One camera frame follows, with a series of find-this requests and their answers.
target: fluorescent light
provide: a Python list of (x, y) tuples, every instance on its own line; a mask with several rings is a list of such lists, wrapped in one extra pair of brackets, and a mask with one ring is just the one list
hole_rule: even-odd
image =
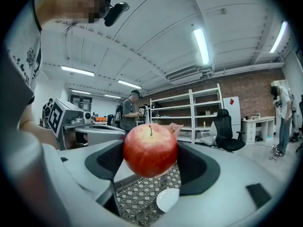
[(131, 84), (131, 83), (128, 83), (128, 82), (125, 82), (125, 81), (118, 80), (118, 82), (121, 83), (121, 84), (124, 84), (124, 85), (128, 85), (128, 86), (130, 86), (130, 87), (137, 88), (137, 89), (141, 89), (141, 88), (142, 88), (142, 87), (140, 87), (140, 86), (136, 86), (136, 85), (134, 85), (134, 84)]
[(206, 44), (206, 39), (204, 36), (203, 29), (202, 28), (196, 29), (194, 31), (194, 35), (196, 37), (199, 46), (203, 64), (207, 65), (209, 63), (209, 55), (208, 55), (208, 49), (207, 49), (207, 44)]
[(121, 97), (119, 97), (119, 96), (111, 96), (111, 95), (104, 95), (104, 96), (108, 96), (108, 97), (114, 97), (114, 98), (121, 98)]
[(77, 90), (72, 90), (72, 92), (74, 92), (74, 93), (83, 93), (83, 94), (90, 94), (88, 92), (81, 92), (81, 91), (77, 91)]
[(77, 73), (88, 75), (88, 76), (91, 76), (91, 77), (93, 77), (95, 75), (93, 72), (89, 72), (89, 71), (85, 71), (85, 70), (79, 70), (79, 69), (75, 69), (75, 68), (72, 68), (72, 67), (61, 66), (61, 68), (62, 68), (62, 70), (77, 72)]
[(280, 31), (279, 31), (278, 37), (276, 38), (276, 41), (275, 41), (275, 43), (274, 43), (274, 45), (271, 48), (271, 50), (270, 50), (269, 53), (275, 52), (276, 48), (278, 47), (278, 45), (279, 45), (279, 43), (280, 43), (280, 41), (281, 41), (281, 39), (283, 37), (283, 34), (284, 34), (285, 30), (286, 30), (286, 27), (287, 27), (287, 22), (284, 21), (282, 23), (281, 27), (280, 27)]

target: orange box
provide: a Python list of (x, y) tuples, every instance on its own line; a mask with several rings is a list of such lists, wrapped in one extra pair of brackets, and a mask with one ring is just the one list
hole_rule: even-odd
[(106, 117), (96, 117), (95, 122), (106, 122)]

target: white plate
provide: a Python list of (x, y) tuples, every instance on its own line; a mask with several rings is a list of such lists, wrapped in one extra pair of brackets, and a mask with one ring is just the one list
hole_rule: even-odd
[(179, 199), (180, 190), (177, 188), (165, 189), (157, 196), (157, 206), (163, 212), (167, 212)]

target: ceiling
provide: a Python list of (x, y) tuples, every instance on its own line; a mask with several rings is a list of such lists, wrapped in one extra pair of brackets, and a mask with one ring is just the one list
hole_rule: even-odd
[[(117, 22), (77, 25), (69, 32), (63, 21), (42, 31), (43, 70), (65, 80), (69, 88), (93, 96), (127, 97), (131, 87), (143, 94), (168, 89), (232, 69), (252, 70), (283, 65), (293, 46), (288, 27), (276, 51), (269, 53), (283, 21), (269, 0), (112, 0), (130, 8)], [(210, 63), (203, 65), (193, 31), (203, 28)], [(69, 66), (95, 73), (94, 77), (61, 70)], [(171, 82), (167, 76), (195, 66), (199, 74)]]

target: apple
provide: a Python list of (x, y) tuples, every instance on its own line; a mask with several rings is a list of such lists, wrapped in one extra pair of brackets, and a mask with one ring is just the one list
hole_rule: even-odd
[(167, 173), (177, 160), (177, 152), (177, 140), (170, 130), (155, 123), (133, 128), (123, 145), (126, 164), (142, 177)]

